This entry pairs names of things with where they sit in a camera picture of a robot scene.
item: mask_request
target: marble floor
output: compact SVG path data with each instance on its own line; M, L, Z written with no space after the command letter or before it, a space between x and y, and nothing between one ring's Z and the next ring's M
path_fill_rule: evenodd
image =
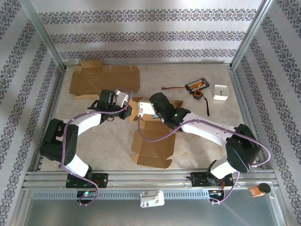
M206 114L206 102L192 98L183 90L162 90L169 99L183 100L183 107L201 117L217 123L238 126L243 122L237 99L234 94L227 66L222 64L164 64L138 65L140 69L140 90L132 92L132 97L150 97L161 92L161 87L183 86L200 78L206 78L210 87L203 90L208 99L210 117ZM95 99L75 99L69 94L73 68L65 73L55 118L68 119L85 112ZM230 96L226 101L213 100L215 84L227 85ZM91 128L78 137L77 155L94 170L150 169L136 165L131 160L131 146L137 123L127 120L106 121ZM223 157L226 150L202 137L187 133L177 133L173 160L169 168L207 168L210 163ZM58 163L43 160L41 170L54 171Z

